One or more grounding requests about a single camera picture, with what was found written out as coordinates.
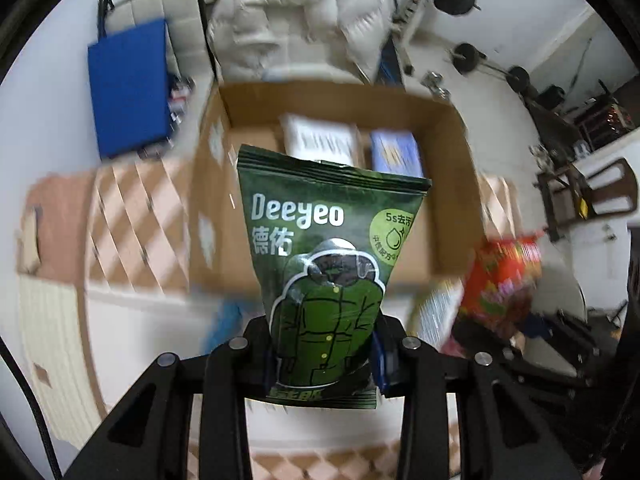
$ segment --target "green circular logo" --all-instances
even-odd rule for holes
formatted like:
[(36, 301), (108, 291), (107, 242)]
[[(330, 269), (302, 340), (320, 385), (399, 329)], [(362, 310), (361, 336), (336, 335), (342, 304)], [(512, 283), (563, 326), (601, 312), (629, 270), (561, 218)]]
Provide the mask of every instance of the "green circular logo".
[(401, 209), (383, 209), (373, 217), (369, 241), (379, 260), (392, 267), (396, 264), (413, 222), (414, 215)]

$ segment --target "cardboard flap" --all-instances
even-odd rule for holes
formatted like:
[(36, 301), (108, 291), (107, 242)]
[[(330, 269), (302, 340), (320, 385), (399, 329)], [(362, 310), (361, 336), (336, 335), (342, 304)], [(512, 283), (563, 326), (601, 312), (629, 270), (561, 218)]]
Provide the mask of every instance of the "cardboard flap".
[(463, 276), (484, 240), (476, 168), (460, 116), (444, 114), (420, 144), (433, 180), (427, 198), (437, 236), (438, 274)]
[(451, 105), (387, 86), (328, 81), (236, 83), (220, 89), (233, 127), (277, 124), (282, 114), (357, 124), (361, 128), (422, 130)]
[(225, 188), (225, 166), (230, 164), (225, 150), (229, 120), (217, 87), (200, 123), (200, 139), (193, 160), (191, 201), (189, 202), (190, 282), (214, 289), (222, 273), (218, 254), (223, 239), (219, 215)]

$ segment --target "metal screw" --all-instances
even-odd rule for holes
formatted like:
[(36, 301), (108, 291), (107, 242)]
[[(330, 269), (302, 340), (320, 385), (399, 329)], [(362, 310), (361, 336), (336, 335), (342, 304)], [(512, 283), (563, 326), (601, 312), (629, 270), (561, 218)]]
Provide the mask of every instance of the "metal screw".
[(438, 87), (437, 90), (433, 90), (433, 95), (434, 97), (439, 97), (443, 101), (451, 101), (451, 92), (449, 92), (449, 90), (447, 90), (446, 88)]
[(478, 363), (481, 366), (488, 366), (492, 362), (494, 362), (494, 358), (492, 358), (491, 354), (488, 354), (487, 352), (478, 352), (475, 355), (474, 359), (476, 363)]
[(235, 337), (229, 340), (229, 347), (232, 350), (242, 350), (249, 345), (249, 342), (244, 337)]
[(422, 84), (422, 86), (439, 86), (440, 83), (442, 83), (442, 74), (439, 74), (438, 72), (432, 72), (431, 70), (429, 70), (424, 77), (422, 78), (422, 81), (420, 82)]
[(171, 366), (175, 363), (175, 355), (169, 352), (165, 352), (164, 354), (159, 355), (157, 362), (161, 367)]
[(408, 350), (415, 350), (420, 348), (422, 343), (417, 337), (407, 336), (402, 339), (402, 346), (404, 346)]

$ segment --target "cartoon green jacket illustration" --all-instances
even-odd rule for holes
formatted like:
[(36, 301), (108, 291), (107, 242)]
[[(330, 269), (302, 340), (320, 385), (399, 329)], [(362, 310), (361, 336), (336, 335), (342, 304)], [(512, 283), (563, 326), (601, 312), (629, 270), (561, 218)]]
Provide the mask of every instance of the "cartoon green jacket illustration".
[(323, 386), (363, 364), (384, 286), (373, 257), (355, 250), (320, 251), (304, 269), (274, 303), (278, 382)]

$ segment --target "dumbbell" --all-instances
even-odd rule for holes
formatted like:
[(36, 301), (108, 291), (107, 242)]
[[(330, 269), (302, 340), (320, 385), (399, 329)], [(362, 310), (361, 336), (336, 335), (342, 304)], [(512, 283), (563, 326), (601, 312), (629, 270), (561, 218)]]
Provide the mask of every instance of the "dumbbell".
[(485, 66), (503, 74), (508, 85), (516, 94), (522, 94), (529, 87), (529, 72), (521, 66), (512, 66), (505, 70), (499, 66), (495, 66), (486, 58), (486, 54), (480, 52), (470, 43), (460, 43), (451, 53), (453, 66), (462, 75), (466, 75), (476, 69), (478, 65)]

